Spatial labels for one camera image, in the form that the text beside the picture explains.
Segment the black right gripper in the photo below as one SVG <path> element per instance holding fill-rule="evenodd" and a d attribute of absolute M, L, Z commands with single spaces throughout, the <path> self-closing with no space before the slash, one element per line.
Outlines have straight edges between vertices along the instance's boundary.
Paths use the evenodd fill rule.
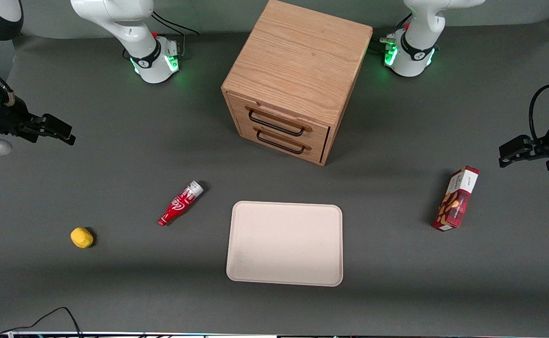
<path fill-rule="evenodd" d="M 42 128 L 38 124 L 38 116 L 28 111 L 23 100 L 16 98 L 13 105 L 2 103 L 2 135 L 22 138 L 30 143 L 38 141 L 39 137 L 51 137 L 73 146 L 76 137 L 72 134 L 72 126 L 51 114 L 42 115 Z"/>

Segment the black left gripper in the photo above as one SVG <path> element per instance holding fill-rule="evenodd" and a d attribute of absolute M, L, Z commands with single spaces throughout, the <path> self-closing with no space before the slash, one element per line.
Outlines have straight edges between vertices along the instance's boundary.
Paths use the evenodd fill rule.
<path fill-rule="evenodd" d="M 535 151 L 530 143 L 531 138 L 527 135 L 519 135 L 499 147 L 498 165 L 500 168 L 505 168 L 515 162 L 536 160 L 536 153 L 549 157 L 549 128 L 545 135 L 539 138 L 534 122 L 531 120 L 531 134 L 536 144 Z"/>

